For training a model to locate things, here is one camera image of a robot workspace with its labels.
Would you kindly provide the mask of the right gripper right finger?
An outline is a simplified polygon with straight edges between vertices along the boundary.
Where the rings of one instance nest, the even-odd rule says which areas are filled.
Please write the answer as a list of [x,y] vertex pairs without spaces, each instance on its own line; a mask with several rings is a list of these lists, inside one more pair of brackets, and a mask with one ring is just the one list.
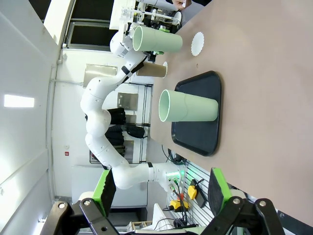
[[284,235],[276,209],[267,198],[254,203],[232,195],[219,168],[211,168],[208,203],[214,218],[204,229],[206,235],[226,235],[232,228],[244,228],[251,235]]

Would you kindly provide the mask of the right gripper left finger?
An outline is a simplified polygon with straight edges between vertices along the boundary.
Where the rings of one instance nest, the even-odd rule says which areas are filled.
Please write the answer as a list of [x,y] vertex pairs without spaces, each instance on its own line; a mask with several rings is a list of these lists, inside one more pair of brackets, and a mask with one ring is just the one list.
[[45,235],[77,235],[90,228],[94,235],[117,235],[108,219],[116,192],[111,170],[104,170],[91,196],[83,196],[75,204],[57,201],[44,223]]

